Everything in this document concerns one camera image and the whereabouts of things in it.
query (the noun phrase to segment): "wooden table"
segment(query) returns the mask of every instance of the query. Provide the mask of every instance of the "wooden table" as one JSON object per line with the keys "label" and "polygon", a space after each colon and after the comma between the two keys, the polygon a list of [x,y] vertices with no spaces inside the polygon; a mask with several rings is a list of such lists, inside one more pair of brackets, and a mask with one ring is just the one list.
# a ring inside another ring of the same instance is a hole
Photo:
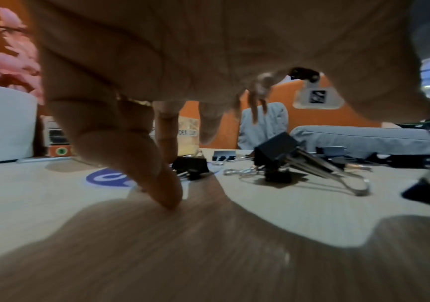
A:
{"label": "wooden table", "polygon": [[367,197],[218,173],[174,212],[93,171],[0,164],[0,301],[430,302],[430,206],[399,196],[422,171],[364,172]]}

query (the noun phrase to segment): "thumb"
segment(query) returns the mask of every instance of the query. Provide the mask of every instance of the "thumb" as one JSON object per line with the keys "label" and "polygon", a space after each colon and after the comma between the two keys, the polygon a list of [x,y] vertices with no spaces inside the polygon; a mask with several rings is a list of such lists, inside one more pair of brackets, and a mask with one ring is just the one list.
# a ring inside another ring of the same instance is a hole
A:
{"label": "thumb", "polygon": [[356,39],[348,51],[340,42],[320,66],[345,101],[374,121],[413,123],[430,118],[430,99],[421,91],[420,61],[406,26],[371,35],[365,45],[362,40]]}

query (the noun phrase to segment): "gray cushion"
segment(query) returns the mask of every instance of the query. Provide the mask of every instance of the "gray cushion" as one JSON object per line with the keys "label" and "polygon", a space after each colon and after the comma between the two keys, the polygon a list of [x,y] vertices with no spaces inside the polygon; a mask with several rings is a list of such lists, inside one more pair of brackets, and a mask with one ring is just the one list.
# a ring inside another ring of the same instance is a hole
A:
{"label": "gray cushion", "polygon": [[291,136],[305,141],[310,152],[315,147],[344,146],[352,156],[366,152],[430,154],[430,135],[421,129],[301,126]]}
{"label": "gray cushion", "polygon": [[253,150],[256,146],[270,138],[288,130],[288,111],[282,103],[268,104],[268,114],[264,116],[263,108],[257,107],[258,123],[253,125],[250,109],[243,110],[241,114],[238,147],[244,150]]}

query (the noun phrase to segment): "hand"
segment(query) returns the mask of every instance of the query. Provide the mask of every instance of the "hand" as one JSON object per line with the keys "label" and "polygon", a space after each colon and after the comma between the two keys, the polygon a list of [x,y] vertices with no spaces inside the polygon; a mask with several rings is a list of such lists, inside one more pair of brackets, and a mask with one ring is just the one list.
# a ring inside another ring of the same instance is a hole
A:
{"label": "hand", "polygon": [[[209,142],[263,73],[322,71],[370,119],[430,117],[408,0],[25,1],[49,111],[83,157],[128,174],[167,208],[182,196],[164,161],[176,156],[184,102],[200,101]],[[115,90],[158,102],[117,101]],[[154,118],[160,151],[148,135]]]}

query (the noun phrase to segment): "table surface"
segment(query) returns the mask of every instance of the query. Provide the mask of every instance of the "table surface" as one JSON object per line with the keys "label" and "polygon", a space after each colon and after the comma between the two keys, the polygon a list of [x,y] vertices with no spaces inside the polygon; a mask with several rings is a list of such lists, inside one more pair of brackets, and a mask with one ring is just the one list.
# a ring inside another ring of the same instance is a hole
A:
{"label": "table surface", "polygon": [[363,172],[367,197],[216,173],[172,212],[97,170],[0,164],[0,301],[430,301],[430,206],[399,195],[422,170]]}

